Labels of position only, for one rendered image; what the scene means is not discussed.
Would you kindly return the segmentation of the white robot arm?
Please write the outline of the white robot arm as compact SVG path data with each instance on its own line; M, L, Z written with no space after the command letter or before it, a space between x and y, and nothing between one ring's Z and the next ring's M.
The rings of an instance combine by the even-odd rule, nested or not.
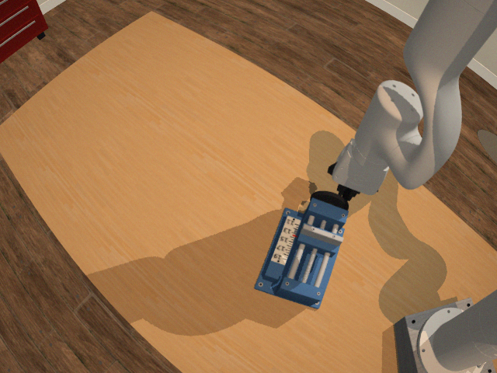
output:
M496 28L497 0L429 0L403 50L418 94L395 80L377 87L349 143L358 163L372 171L389 167L407 190L427 182L460 136L460 75ZM425 373L480 373L497 359L497 290L465 311L431 315L418 355Z

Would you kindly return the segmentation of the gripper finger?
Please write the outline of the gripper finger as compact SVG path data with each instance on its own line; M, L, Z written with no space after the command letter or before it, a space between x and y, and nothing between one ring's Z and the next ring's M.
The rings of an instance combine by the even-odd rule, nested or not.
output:
M360 194L360 192L351 189L348 201L350 201L352 197L355 197L357 194Z
M337 162L336 162L336 163L337 163ZM329 166L329 168L328 168L328 173L329 173L330 175L332 175L332 172L333 172L333 169L335 168L336 163L334 163L334 164L332 164L331 166ZM340 195L340 196L342 196L342 195L343 195L343 193L345 192L345 190L346 190L346 186L343 186L343 185L341 185L341 184L339 184L339 185L338 185L338 187L337 187L337 191L339 191L339 195Z

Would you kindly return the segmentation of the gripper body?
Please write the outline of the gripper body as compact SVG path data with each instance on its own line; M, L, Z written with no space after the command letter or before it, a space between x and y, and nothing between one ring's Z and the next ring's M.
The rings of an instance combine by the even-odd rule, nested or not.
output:
M381 171L364 168L353 156L353 146L349 143L336 161L332 179L338 184L366 195L374 195L379 190L389 170L389 167Z

